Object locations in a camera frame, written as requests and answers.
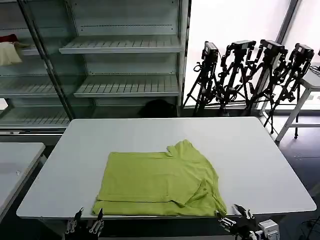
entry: white desk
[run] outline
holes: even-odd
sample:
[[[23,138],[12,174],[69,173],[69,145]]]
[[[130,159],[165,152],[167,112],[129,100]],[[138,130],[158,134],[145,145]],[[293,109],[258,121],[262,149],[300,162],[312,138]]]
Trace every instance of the white desk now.
[[[0,143],[0,222],[44,149],[43,143]]]
[[[255,117],[76,119],[17,210],[22,218],[92,218],[110,152],[165,152],[188,139],[212,163],[219,191],[253,214],[313,211],[316,205]]]

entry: metal shelf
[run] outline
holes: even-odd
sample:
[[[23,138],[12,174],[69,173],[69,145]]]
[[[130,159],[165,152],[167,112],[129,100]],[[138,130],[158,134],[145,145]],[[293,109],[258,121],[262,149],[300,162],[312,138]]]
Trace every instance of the metal shelf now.
[[[18,52],[23,56],[37,56],[39,55],[38,49],[31,38],[21,39],[21,43],[29,44],[28,47],[19,48]],[[45,38],[44,43],[47,47],[48,54],[58,53],[59,47],[61,47],[61,40],[59,38]]]
[[[74,90],[72,82],[63,85],[66,94]],[[9,76],[0,77],[0,98],[52,98],[56,90],[48,76]]]
[[[176,35],[78,36],[59,51],[61,54],[179,53]]]
[[[175,97],[175,75],[91,75],[74,93],[77,98]]]
[[[59,106],[14,107],[0,115],[1,127],[55,127],[65,128],[69,124],[64,109]]]

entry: folded shirt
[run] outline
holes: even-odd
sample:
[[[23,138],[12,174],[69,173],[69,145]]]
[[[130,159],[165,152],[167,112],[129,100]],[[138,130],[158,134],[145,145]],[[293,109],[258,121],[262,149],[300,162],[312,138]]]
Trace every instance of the folded shirt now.
[[[0,66],[22,63],[17,50],[11,42],[0,42]]]
[[[218,175],[192,144],[168,152],[111,152],[93,206],[104,215],[215,216],[227,214]]]

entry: window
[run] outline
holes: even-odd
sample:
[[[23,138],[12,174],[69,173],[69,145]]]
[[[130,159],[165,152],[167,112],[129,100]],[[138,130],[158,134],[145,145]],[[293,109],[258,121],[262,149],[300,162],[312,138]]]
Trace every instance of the window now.
[[[227,45],[241,40],[255,40],[255,58],[261,39],[275,40],[285,18],[290,0],[194,0],[191,6],[188,55],[185,72],[186,99],[198,76],[193,69],[201,61],[205,41],[213,42],[224,55]],[[222,71],[220,61],[216,75]],[[193,92],[196,97],[199,88]],[[194,105],[190,99],[187,106]]]

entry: floor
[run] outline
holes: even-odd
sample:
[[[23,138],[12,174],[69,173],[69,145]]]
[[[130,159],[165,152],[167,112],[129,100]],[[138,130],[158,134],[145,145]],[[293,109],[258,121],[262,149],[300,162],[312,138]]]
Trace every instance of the floor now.
[[[320,117],[301,117],[303,122],[320,122]],[[275,117],[275,127],[279,129],[286,120],[285,116]],[[299,137],[294,139],[294,129],[290,129],[279,144],[282,153],[300,178],[306,189],[314,197],[317,206],[320,206],[320,128],[300,128]],[[50,154],[52,148],[46,149],[45,154]],[[20,219],[15,212],[18,208],[23,195],[22,192],[14,202],[12,208],[0,224],[1,239],[19,239],[19,240],[59,240],[60,237],[45,227],[37,220]],[[290,214],[287,216],[277,216],[274,219],[279,224],[281,240],[303,240],[300,238],[304,231],[308,234],[307,224],[301,223],[309,219],[315,219],[320,216],[320,210],[308,213]],[[166,236],[212,236],[226,235],[221,229],[216,219],[198,218],[198,219],[177,219],[177,220],[117,220],[108,221],[105,224],[104,235],[106,237],[166,237]],[[320,227],[316,227],[317,232],[312,232],[310,240],[319,239]],[[228,236],[213,239],[233,239]]]

